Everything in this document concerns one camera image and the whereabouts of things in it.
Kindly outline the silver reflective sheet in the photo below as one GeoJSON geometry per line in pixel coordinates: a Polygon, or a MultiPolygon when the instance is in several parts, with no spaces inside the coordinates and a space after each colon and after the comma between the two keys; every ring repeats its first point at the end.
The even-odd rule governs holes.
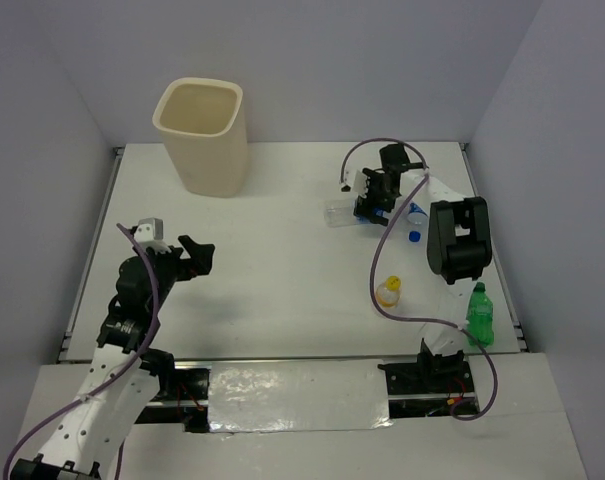
{"type": "Polygon", "coordinates": [[[208,423],[215,433],[388,427],[386,376],[376,360],[217,363],[208,423]]]}

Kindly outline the beige plastic bin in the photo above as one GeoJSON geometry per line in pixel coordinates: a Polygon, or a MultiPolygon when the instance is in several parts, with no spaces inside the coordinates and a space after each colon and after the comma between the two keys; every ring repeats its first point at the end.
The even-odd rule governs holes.
{"type": "Polygon", "coordinates": [[[184,186],[228,198],[249,169],[243,89],[223,80],[185,77],[168,85],[152,116],[184,186]]]}

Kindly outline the green plastic bottle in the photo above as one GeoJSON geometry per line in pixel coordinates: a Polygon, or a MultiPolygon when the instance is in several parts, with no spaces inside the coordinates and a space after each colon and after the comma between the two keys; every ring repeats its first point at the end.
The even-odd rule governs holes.
{"type": "Polygon", "coordinates": [[[483,282],[477,282],[469,299],[466,320],[468,331],[482,347],[494,343],[493,302],[486,293],[483,282]]]}

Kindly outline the clear bottle large blue label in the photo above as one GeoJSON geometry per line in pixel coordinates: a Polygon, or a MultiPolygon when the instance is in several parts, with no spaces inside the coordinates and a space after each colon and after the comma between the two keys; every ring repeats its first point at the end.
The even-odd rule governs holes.
{"type": "Polygon", "coordinates": [[[365,217],[354,214],[357,198],[329,200],[324,203],[324,220],[328,227],[346,227],[370,224],[365,217]]]}

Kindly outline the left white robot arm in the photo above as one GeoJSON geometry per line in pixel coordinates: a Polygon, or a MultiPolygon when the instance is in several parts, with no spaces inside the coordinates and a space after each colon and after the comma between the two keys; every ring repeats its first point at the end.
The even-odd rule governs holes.
{"type": "Polygon", "coordinates": [[[18,440],[5,479],[100,479],[119,470],[125,439],[147,403],[177,389],[173,355],[151,346],[159,311],[176,283],[211,272],[215,247],[188,235],[169,246],[143,225],[122,232],[135,254],[118,269],[86,376],[69,404],[18,440]]]}

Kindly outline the small bottle blue cap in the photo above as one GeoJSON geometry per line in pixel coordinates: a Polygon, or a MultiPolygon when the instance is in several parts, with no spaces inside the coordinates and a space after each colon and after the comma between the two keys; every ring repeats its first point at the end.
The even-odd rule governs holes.
{"type": "Polygon", "coordinates": [[[427,238],[429,217],[417,203],[409,204],[406,220],[409,226],[407,238],[411,243],[417,244],[427,238]]]}

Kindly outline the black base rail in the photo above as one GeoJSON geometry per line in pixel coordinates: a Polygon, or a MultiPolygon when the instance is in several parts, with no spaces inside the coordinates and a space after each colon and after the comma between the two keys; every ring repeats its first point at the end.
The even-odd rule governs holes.
{"type": "Polygon", "coordinates": [[[141,425],[188,433],[283,433],[386,428],[398,419],[478,412],[469,362],[430,369],[424,356],[215,362],[177,366],[141,425]]]}

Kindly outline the clear bottle yellow cap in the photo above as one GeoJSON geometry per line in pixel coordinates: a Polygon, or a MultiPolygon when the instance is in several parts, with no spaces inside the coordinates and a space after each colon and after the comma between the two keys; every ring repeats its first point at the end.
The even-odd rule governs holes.
{"type": "Polygon", "coordinates": [[[391,275],[382,281],[375,289],[375,300],[385,311],[393,310],[400,302],[402,281],[396,275],[391,275]]]}

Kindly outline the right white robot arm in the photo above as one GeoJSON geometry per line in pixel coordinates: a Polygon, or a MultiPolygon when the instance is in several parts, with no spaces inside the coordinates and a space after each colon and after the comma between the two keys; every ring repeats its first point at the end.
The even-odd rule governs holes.
{"type": "Polygon", "coordinates": [[[402,323],[422,323],[429,327],[418,354],[417,380],[428,391],[439,391],[462,361],[459,340],[465,338],[485,355],[486,346],[473,334],[465,309],[470,297],[493,259],[488,205],[480,196],[463,196],[435,178],[424,155],[406,141],[379,137],[357,143],[358,148],[383,142],[379,151],[381,166],[357,172],[352,184],[346,183],[346,166],[341,166],[344,191],[357,192],[353,215],[385,228],[374,252],[369,270],[368,289],[373,307],[383,317],[402,323]],[[414,198],[425,193],[429,204],[426,261],[431,272],[449,288],[447,306],[463,309],[440,313],[436,318],[403,317],[388,312],[377,293],[376,270],[383,247],[400,215],[414,198]]]}

